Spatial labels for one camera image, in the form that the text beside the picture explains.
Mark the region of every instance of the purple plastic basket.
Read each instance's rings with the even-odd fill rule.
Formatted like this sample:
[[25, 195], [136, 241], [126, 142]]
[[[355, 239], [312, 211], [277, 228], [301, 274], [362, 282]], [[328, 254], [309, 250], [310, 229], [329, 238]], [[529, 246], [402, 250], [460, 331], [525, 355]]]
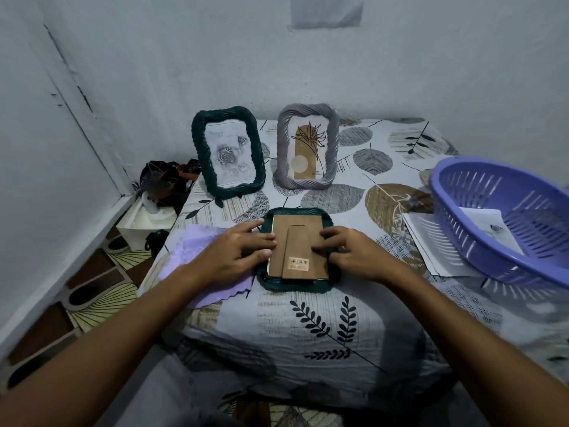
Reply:
[[[441, 160], [429, 185], [441, 228], [480, 272], [516, 286], [569, 289], [569, 196], [560, 188], [475, 157]], [[499, 209], [525, 255], [486, 235], [459, 207]]]

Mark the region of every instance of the purple cloth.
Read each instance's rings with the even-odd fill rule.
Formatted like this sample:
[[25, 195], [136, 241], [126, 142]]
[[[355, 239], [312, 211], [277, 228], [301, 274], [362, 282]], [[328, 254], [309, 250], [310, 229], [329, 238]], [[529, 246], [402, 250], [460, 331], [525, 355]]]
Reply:
[[[168, 259], [168, 262], [164, 265], [160, 274], [158, 274], [158, 278], [160, 280], [164, 280], [178, 266], [190, 263], [192, 259], [200, 254], [200, 252], [205, 249], [208, 244], [215, 239], [215, 237], [224, 232], [224, 230], [226, 230], [226, 228], [216, 228], [205, 225], [188, 225], [180, 242], [176, 245], [176, 248]], [[233, 284], [226, 285], [221, 288], [205, 289], [198, 294], [190, 304], [188, 304], [188, 308], [202, 308], [209, 304], [214, 304], [223, 299], [233, 297], [240, 292], [250, 290], [251, 286], [252, 274], [251, 272], [248, 272], [242, 279]]]

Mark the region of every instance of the paper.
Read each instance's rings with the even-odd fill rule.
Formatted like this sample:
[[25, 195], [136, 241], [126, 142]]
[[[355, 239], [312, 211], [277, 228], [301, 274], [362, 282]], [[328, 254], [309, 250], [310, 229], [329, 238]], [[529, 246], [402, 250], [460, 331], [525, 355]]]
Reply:
[[326, 173], [328, 118], [321, 115], [297, 117], [288, 121], [288, 177], [319, 180]]
[[[176, 245], [162, 271], [158, 274], [158, 278], [164, 280], [180, 265], [190, 263], [224, 230], [226, 228], [188, 224], [180, 242]], [[252, 275], [251, 272], [248, 272], [239, 281], [229, 286], [217, 287], [215, 289], [207, 288], [188, 304], [188, 308], [202, 308], [209, 304], [214, 304], [233, 297], [240, 292], [250, 290], [251, 286]]]
[[362, 0], [290, 0], [293, 29], [359, 27]]
[[211, 163], [217, 175], [218, 186], [227, 188], [254, 181], [255, 165], [252, 162], [251, 140], [245, 122], [227, 120], [208, 123], [204, 137], [210, 147]]
[[460, 208], [486, 235], [519, 254], [525, 254], [502, 219], [499, 209]]
[[432, 275], [441, 277], [484, 276], [462, 258], [433, 214], [407, 213], [403, 214], [403, 220]]

